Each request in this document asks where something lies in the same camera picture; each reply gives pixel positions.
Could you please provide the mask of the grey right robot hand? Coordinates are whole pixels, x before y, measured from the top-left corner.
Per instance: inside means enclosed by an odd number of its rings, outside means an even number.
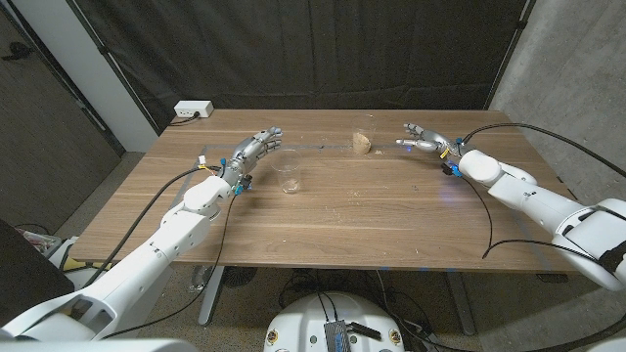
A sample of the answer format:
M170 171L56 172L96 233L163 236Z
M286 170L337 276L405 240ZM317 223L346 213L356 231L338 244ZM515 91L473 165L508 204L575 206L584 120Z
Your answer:
M414 123L405 123L404 128L410 138L397 139L395 143L399 146L417 148L427 153L439 153L441 158L461 156L460 145L442 134L423 129Z

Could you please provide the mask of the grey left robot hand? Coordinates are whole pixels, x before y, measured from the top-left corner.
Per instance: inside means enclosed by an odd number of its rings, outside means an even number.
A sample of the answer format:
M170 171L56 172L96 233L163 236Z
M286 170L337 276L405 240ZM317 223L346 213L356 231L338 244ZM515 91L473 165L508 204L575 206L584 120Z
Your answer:
M221 178L235 188L261 158L281 147L282 136L281 128L271 126L242 140L235 147L232 156L226 160Z

